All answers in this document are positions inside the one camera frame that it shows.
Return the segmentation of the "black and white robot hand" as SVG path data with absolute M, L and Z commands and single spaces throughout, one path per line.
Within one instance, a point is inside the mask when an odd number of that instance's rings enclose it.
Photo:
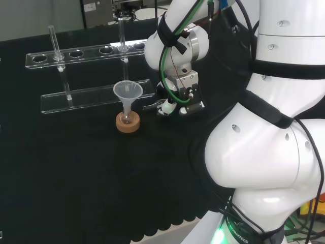
M 190 71 L 183 75 L 168 75 L 165 81 L 177 98 L 184 101 L 189 100 L 189 102 L 177 104 L 164 89 L 163 83 L 159 82 L 156 86 L 157 100 L 144 106 L 144 111 L 155 110 L 158 116 L 169 116 L 178 110 L 181 116 L 187 116 L 204 110 L 205 104 L 199 87 L 198 72 Z

